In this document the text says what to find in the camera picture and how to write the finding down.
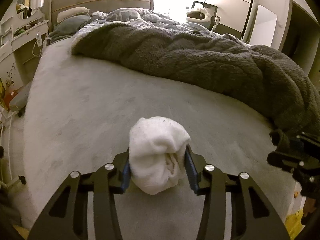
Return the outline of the grey-blue pillow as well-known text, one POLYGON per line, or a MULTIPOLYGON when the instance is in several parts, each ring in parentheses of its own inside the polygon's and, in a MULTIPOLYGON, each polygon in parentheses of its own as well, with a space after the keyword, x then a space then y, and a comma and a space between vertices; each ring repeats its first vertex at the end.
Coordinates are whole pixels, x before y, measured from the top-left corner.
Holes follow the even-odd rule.
POLYGON ((54 30, 49 34, 48 38, 51 43, 58 40, 73 36, 83 26, 85 26, 91 17, 89 15, 72 16, 61 23, 57 24, 54 30))

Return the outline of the patterned grey white duvet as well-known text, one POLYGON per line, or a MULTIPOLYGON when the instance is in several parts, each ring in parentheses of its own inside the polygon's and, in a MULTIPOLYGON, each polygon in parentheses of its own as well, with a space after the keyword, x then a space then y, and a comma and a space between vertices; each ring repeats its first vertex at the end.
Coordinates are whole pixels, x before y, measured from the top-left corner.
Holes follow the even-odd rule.
POLYGON ((96 11, 92 13, 93 21, 82 27, 73 36, 71 48, 73 49, 85 36, 96 29, 106 25, 115 26, 117 23, 124 23, 125 25, 132 25, 138 29, 145 29, 151 27, 159 27, 168 30, 186 31, 189 33, 199 33, 204 36, 213 38, 227 38, 247 48, 249 44, 240 41, 238 38, 231 34, 218 34, 208 28, 194 22, 179 23, 170 17, 154 12, 150 9, 143 8, 120 8, 112 12, 96 11))

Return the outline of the oval vanity mirror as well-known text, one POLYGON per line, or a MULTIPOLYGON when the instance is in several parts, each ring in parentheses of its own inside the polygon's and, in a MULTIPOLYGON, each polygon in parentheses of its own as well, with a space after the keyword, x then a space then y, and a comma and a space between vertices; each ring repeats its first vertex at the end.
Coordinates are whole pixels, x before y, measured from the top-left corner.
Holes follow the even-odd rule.
POLYGON ((17 0, 16 15, 20 19, 33 16, 44 5, 44 0, 17 0))

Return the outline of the dark grey fleece blanket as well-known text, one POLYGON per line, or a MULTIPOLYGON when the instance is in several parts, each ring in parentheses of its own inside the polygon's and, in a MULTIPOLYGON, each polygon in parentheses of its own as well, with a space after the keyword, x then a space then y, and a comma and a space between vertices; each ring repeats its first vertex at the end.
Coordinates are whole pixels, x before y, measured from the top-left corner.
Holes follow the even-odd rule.
POLYGON ((111 22, 76 35, 71 52, 229 96, 287 134, 319 135, 319 93, 298 64, 271 47, 111 22))

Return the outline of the black bedside chair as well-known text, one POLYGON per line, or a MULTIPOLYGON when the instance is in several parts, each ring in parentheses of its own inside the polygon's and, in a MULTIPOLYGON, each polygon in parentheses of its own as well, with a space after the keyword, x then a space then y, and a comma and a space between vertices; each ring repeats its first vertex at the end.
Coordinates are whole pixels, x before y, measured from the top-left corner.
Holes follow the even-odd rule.
POLYGON ((217 16, 219 7, 204 2, 193 1, 191 8, 195 9, 195 5, 197 4, 200 4, 203 7, 197 8, 196 11, 199 11, 200 14, 204 15, 204 18, 199 21, 199 24, 202 24, 209 30, 214 31, 219 25, 221 19, 220 16, 217 16))

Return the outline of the white dressing table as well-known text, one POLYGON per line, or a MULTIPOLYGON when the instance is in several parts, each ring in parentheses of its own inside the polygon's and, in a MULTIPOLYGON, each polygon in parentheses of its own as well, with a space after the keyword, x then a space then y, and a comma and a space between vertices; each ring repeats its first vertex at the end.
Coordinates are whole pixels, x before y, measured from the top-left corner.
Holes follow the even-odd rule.
POLYGON ((31 53, 36 41, 36 33, 41 33, 42 40, 48 34, 48 21, 44 20, 12 36, 1 46, 1 105, 9 110, 9 102, 18 91, 32 81, 40 58, 31 53))

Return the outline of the grey bed with mattress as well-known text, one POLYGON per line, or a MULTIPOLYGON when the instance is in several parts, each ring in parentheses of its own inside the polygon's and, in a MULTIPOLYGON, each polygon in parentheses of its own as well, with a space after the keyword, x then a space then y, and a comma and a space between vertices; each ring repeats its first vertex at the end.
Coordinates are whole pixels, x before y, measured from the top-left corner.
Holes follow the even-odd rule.
POLYGON ((107 61, 70 54, 71 40, 45 49, 31 86, 24 119, 24 172, 32 228, 53 193, 72 171, 89 173, 129 144, 140 118, 180 123, 191 148, 228 174, 247 172, 282 220, 291 211, 295 181, 268 165, 270 126, 232 98, 189 84, 151 77, 107 61))

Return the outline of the grey cushioned stool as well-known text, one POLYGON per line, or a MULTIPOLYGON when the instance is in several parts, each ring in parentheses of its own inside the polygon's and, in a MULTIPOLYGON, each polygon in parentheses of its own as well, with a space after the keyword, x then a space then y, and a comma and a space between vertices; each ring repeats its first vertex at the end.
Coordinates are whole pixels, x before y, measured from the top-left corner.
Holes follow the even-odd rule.
POLYGON ((25 113, 25 107, 27 105, 31 84, 32 82, 30 81, 26 86, 21 88, 17 95, 9 102, 10 110, 12 112, 17 112, 19 117, 25 113))

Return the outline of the beige pillow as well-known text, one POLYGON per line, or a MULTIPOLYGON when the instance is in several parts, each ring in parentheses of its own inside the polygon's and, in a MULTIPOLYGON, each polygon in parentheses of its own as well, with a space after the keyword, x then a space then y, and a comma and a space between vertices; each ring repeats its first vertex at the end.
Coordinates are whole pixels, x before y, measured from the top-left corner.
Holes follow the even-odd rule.
POLYGON ((57 23, 61 23, 62 21, 78 15, 86 15, 89 13, 89 9, 86 7, 74 7, 71 9, 67 9, 65 11, 62 11, 58 13, 57 15, 57 23))

